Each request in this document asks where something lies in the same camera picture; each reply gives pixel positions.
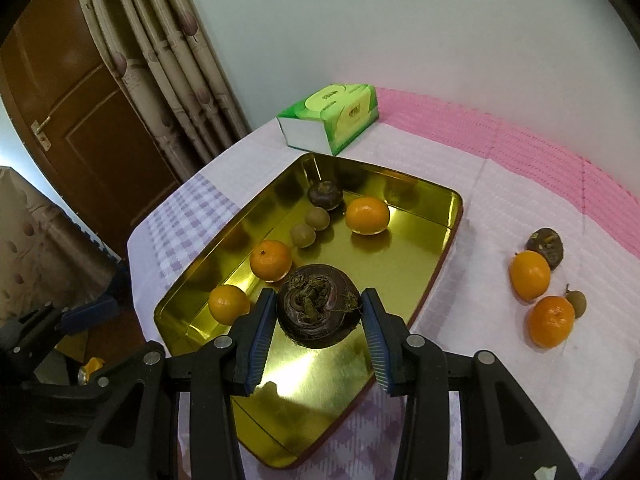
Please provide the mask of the orange tangerine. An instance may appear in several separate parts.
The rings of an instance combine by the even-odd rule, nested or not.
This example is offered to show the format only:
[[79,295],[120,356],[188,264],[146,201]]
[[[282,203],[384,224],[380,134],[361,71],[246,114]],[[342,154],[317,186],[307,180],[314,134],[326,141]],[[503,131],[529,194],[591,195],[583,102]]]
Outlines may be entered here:
[[509,266],[509,278],[515,295],[531,302],[547,291],[551,269],[538,252],[523,250],[514,256]]
[[529,311],[527,329],[536,346],[552,349],[566,341],[575,322],[574,307],[561,296],[547,296]]
[[378,235],[390,223],[390,208],[375,197],[358,197],[346,208],[345,221],[348,228],[363,236]]
[[246,293],[234,285],[220,285],[209,293],[208,310],[219,324],[231,326],[251,307]]
[[250,270],[267,283],[282,280],[292,264],[291,252],[280,240],[263,240],[250,253]]

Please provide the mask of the large wrinkled passion fruit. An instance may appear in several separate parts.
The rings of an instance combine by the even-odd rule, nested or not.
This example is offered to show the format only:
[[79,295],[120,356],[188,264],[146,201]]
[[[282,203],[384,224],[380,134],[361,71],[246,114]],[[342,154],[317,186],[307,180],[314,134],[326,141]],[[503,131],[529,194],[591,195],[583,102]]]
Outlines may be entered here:
[[345,339],[361,320],[360,292],[335,266],[301,266],[283,281],[278,296],[282,330],[305,348],[332,347]]

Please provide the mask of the brown longan fruit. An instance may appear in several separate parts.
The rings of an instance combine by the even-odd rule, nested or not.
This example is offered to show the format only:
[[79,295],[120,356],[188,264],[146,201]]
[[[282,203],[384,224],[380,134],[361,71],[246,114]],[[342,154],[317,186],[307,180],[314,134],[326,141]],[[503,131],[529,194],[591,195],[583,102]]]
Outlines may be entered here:
[[300,249],[310,247],[317,238],[316,231],[307,223],[297,223],[290,229],[290,235],[292,243]]

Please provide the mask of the green longan on cloth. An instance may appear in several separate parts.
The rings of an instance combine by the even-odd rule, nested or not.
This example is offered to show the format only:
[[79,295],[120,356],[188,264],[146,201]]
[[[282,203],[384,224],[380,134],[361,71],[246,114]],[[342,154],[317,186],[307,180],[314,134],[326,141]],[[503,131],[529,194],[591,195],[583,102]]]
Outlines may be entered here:
[[570,286],[566,286],[564,297],[574,308],[575,318],[581,318],[586,313],[588,301],[581,290],[571,289]]

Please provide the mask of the white pink table cloth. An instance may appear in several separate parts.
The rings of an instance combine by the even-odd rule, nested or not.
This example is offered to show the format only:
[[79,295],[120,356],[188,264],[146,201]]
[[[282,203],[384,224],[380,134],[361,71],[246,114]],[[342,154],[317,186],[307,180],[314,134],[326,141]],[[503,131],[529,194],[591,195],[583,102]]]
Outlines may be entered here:
[[[435,181],[463,200],[446,264],[419,314],[444,349],[498,354],[584,479],[600,479],[639,422],[639,199],[589,160],[477,110],[378,90],[380,120],[341,154]],[[301,151],[277,119],[257,128],[168,197],[128,240],[134,308],[146,339],[182,271]],[[551,293],[580,289],[588,309],[561,347],[522,333],[506,260],[550,226],[565,256]],[[378,386],[302,466],[277,472],[242,450],[250,479],[391,479],[405,402]]]

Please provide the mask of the dark passion fruit on cloth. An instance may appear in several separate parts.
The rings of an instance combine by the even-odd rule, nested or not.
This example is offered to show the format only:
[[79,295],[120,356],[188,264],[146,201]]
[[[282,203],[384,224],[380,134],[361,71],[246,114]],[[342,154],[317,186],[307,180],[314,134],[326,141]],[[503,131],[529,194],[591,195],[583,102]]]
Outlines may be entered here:
[[564,258],[564,244],[554,229],[540,228],[529,235],[525,249],[543,256],[551,270],[555,270]]

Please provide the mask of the beige fabric sofa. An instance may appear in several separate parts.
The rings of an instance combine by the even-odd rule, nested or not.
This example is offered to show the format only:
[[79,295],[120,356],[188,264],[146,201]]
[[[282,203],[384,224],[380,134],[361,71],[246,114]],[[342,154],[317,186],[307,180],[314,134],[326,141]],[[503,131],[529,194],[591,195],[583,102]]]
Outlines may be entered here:
[[1,168],[1,322],[98,298],[114,261],[17,171]]

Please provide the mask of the gold metal toffee tin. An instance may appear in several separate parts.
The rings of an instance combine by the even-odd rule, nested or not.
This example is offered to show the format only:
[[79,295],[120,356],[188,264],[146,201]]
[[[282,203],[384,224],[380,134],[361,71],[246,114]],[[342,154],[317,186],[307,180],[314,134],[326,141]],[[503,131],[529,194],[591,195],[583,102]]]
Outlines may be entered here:
[[236,432],[258,460],[292,468],[334,433],[372,385],[373,370],[356,299],[374,288],[385,309],[412,322],[432,288],[462,217],[461,195],[437,183],[344,158],[305,154],[285,168],[202,249],[158,303],[154,321],[170,353],[191,353],[226,332],[209,311],[219,285],[256,301],[265,282],[250,256],[265,240],[291,243],[311,210],[309,189],[337,184],[343,200],[373,197],[390,211],[387,228],[359,235],[345,207],[314,244],[292,247],[276,284],[282,306],[262,381],[233,401]]

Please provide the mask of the orange tangerine in tray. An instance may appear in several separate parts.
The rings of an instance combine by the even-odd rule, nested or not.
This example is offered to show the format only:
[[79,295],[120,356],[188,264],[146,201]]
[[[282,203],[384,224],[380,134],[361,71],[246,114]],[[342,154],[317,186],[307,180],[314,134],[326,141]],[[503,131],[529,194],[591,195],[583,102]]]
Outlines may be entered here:
[[348,228],[363,236],[378,235],[390,223],[390,208],[375,197],[358,197],[346,208],[345,221]]

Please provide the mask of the brown longan in tray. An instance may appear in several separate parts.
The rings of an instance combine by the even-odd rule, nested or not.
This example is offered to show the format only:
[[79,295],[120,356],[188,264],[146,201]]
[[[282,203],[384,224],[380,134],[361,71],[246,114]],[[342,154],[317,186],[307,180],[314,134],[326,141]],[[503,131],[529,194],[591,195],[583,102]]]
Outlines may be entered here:
[[312,207],[306,213],[305,223],[316,232],[321,232],[329,227],[331,217],[325,209],[321,207]]

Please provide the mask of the dark passion fruit in tray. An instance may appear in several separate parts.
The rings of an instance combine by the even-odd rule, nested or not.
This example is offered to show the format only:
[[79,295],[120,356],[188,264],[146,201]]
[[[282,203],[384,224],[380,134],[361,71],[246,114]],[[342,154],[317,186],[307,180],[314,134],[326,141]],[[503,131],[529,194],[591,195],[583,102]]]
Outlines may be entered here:
[[315,207],[331,211],[341,205],[343,191],[335,181],[320,180],[308,188],[307,197]]

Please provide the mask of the brown wooden door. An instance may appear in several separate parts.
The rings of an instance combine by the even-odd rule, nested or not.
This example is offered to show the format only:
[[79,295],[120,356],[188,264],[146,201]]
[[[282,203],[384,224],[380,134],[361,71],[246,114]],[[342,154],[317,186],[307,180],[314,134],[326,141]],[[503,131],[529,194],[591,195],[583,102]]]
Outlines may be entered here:
[[[117,255],[178,186],[118,88],[79,0],[30,0],[1,46],[3,103],[27,151],[65,203]],[[32,134],[42,122],[45,152]]]

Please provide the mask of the green tissue pack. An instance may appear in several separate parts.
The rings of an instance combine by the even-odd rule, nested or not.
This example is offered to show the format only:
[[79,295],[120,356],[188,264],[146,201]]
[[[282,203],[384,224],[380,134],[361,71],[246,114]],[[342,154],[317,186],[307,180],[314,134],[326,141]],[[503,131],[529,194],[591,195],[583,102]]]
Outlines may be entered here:
[[290,148],[336,156],[378,120],[372,84],[330,84],[277,116]]

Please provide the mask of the beige patterned curtain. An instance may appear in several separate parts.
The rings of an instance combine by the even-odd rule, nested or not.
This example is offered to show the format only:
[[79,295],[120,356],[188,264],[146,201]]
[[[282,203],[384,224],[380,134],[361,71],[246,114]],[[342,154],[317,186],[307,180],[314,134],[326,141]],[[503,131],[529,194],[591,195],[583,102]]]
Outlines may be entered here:
[[181,180],[248,133],[192,0],[79,0],[99,54]]

